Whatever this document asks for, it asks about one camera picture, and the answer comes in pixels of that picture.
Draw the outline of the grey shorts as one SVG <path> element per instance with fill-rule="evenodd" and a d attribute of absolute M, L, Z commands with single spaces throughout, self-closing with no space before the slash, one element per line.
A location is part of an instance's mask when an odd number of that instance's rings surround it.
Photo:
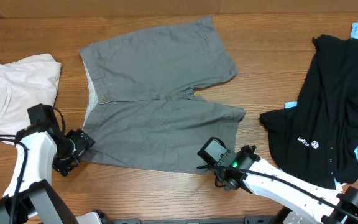
<path fill-rule="evenodd" d="M 199 173 L 209 138 L 236 145 L 245 110 L 195 95 L 238 73 L 212 18 L 95 42 L 80 56 L 89 88 L 83 129 L 94 139 L 84 160 Z"/>

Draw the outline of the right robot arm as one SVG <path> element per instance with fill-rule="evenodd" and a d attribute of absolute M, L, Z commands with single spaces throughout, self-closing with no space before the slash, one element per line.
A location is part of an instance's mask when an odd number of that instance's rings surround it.
<path fill-rule="evenodd" d="M 271 165 L 245 145 L 234 152 L 216 137 L 198 151 L 213 171 L 215 185 L 225 190 L 243 189 L 269 198 L 283 208 L 271 223 L 358 223 L 358 189 L 338 192 L 305 182 Z"/>

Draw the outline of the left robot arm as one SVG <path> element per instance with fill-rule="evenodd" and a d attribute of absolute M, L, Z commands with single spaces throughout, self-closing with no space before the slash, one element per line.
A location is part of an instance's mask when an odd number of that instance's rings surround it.
<path fill-rule="evenodd" d="M 38 215 L 42 223 L 108 224 L 101 210 L 76 216 L 52 187 L 52 172 L 67 176 L 95 144 L 83 130 L 66 131 L 59 110 L 38 104 L 27 110 L 30 126 L 0 135 L 14 144 L 17 159 L 11 182 L 0 199 L 0 223 L 21 224 Z"/>

